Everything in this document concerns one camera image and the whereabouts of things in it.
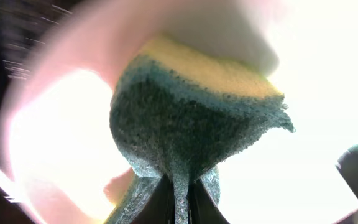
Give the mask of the white round plate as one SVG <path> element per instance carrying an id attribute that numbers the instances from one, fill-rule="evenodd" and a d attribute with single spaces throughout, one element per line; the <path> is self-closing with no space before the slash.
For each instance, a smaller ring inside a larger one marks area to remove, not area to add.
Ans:
<path id="1" fill-rule="evenodd" d="M 334 165 L 358 143 L 358 1 L 85 1 L 36 42 L 0 115 L 0 158 L 38 223 L 100 223 L 129 183 L 108 101 L 135 51 L 175 35 L 265 72 L 295 133 L 269 131 L 223 162 L 232 223 L 332 223 L 358 207 Z"/>

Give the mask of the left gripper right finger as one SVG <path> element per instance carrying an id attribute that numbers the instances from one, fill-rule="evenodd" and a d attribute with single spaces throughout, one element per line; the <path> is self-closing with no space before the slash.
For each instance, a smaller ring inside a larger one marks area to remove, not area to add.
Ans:
<path id="1" fill-rule="evenodd" d="M 188 188 L 189 224 L 229 224 L 217 208 L 201 179 Z"/>

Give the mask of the green yellow sponge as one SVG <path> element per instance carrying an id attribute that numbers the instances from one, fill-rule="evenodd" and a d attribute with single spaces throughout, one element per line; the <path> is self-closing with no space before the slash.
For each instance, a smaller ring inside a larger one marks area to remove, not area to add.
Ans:
<path id="1" fill-rule="evenodd" d="M 111 100 L 110 129 L 134 180 L 108 223 L 131 224 L 167 175 L 174 224 L 188 223 L 188 188 L 201 179 L 218 207 L 218 164 L 268 130 L 294 131 L 284 95 L 245 65 L 206 55 L 166 35 L 127 64 Z"/>

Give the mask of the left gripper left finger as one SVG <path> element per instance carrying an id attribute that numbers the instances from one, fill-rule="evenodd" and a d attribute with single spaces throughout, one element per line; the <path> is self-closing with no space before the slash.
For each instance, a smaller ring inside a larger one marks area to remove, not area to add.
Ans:
<path id="1" fill-rule="evenodd" d="M 131 224 L 174 224 L 175 196 L 173 184 L 164 175 L 149 200 Z"/>

